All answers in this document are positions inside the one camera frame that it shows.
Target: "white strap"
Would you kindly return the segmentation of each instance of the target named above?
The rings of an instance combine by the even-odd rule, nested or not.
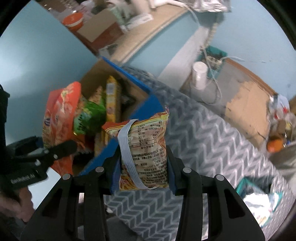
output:
[[[135,163],[133,162],[133,157],[131,155],[131,151],[128,144],[129,129],[131,128],[132,124],[137,120],[138,119],[130,120],[123,128],[121,128],[121,130],[118,133],[117,139],[118,139],[120,151],[121,151],[121,161],[126,166],[126,169],[137,188],[154,189],[154,188],[146,187],[142,182],[142,180],[140,179]]]

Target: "nutrition label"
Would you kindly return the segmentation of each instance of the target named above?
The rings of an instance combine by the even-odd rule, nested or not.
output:
[[[162,121],[151,121],[128,133],[128,144],[142,182],[147,186],[167,183],[166,151],[158,143],[165,129]]]

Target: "cardboard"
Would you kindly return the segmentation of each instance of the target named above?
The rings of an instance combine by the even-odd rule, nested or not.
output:
[[[123,113],[121,121],[126,121],[128,117],[132,114],[141,103],[143,103],[149,96],[149,93],[145,92],[134,82],[130,81],[126,75],[122,72],[116,71],[111,65],[109,65],[105,60],[100,59],[89,72],[81,79],[81,93],[87,99],[92,96],[95,90],[102,86],[106,89],[107,79],[109,76],[113,76],[115,79],[122,78],[124,84],[126,85],[127,91],[135,97],[136,103],[128,107]]]
[[[108,9],[104,9],[88,20],[77,32],[88,41],[93,42],[116,22],[117,19],[115,15]]]
[[[268,101],[268,94],[256,83],[245,81],[231,102],[226,104],[224,119],[258,149],[265,142],[262,136],[267,137],[269,132],[266,118]]]
[[[104,6],[106,7],[106,3],[104,0],[93,0],[95,6]]]

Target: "white container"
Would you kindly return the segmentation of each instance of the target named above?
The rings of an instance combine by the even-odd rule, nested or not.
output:
[[[193,63],[192,83],[198,90],[204,90],[207,86],[207,65],[201,61]]]

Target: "orange object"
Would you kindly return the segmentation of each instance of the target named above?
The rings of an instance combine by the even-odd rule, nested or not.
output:
[[[73,119],[81,95],[81,84],[73,82],[65,89],[52,91],[47,100],[42,139],[45,148],[73,139]],[[51,166],[61,176],[72,171],[73,157],[67,156]]]
[[[282,139],[275,139],[267,143],[267,150],[270,153],[279,152],[283,148],[284,148],[284,143]]]
[[[63,24],[71,31],[77,31],[83,26],[83,14],[80,12],[72,13],[64,18]]]

